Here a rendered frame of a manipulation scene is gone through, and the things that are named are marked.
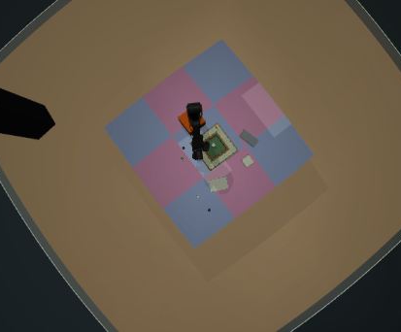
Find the green dice tray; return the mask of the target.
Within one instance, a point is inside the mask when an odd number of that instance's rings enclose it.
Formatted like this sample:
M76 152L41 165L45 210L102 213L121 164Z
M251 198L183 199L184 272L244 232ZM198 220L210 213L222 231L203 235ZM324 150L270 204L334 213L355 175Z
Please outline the green dice tray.
M216 128L216 126L217 126L217 128ZM215 132L217 132L218 134L216 133L215 135L213 135ZM210 137L211 135L213 135L213 136ZM210 138L208 140L206 140L208 137L210 137ZM222 162L224 159L226 159L228 156L230 156L232 153L237 151L237 149L234 147L234 145L231 143L229 138L226 136L226 134L223 132L223 130L220 128L220 126L218 124L203 134L203 141L204 140L206 140L205 142L209 142L209 144L210 144L209 150L206 151L206 153L211 157L212 160L214 158L216 158L217 156L219 156L221 153L223 153L225 150L230 148L227 152L222 154L220 157L218 157L213 162L209 159L207 154L202 150L203 160L205 161L205 163L208 165L208 167L211 170L214 167L216 167L220 162ZM215 146L212 147L211 144L215 144ZM227 144L227 146L225 144Z

